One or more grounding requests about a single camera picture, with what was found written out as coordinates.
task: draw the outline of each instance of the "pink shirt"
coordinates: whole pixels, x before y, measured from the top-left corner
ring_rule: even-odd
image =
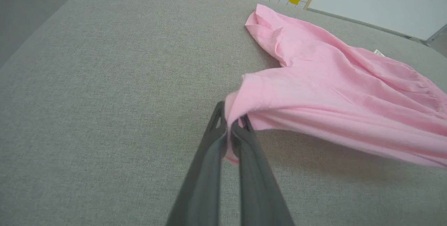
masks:
[[[246,27],[282,67],[245,74],[231,125],[306,133],[367,153],[447,167],[447,94],[408,65],[257,5]],[[227,156],[234,158],[232,152]]]

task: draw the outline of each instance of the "clothing tag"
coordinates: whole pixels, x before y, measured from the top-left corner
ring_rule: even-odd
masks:
[[[379,56],[385,56],[384,54],[382,54],[379,50],[375,50],[374,51],[374,54],[377,54],[377,55],[379,55]]]

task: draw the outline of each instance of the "tongs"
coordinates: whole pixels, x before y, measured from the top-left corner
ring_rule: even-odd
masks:
[[[218,226],[220,169],[227,138],[239,158],[242,226],[294,226],[289,209],[247,115],[228,134],[224,102],[217,103],[174,202],[166,226]]]

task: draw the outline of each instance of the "gray tabletop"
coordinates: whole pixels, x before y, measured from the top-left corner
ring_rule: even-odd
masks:
[[[69,0],[0,69],[0,224],[163,225],[214,105],[278,63],[244,27],[257,0]],[[436,51],[264,3],[379,49],[447,91]],[[284,131],[257,133],[297,225],[447,224],[447,172]],[[239,225],[237,167],[222,225]]]

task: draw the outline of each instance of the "pink cloth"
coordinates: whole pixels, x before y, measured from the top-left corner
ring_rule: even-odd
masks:
[[[447,94],[408,65],[257,5],[246,27],[282,67],[245,74],[231,125],[306,133],[367,153],[447,167]],[[232,152],[227,154],[234,159]]]

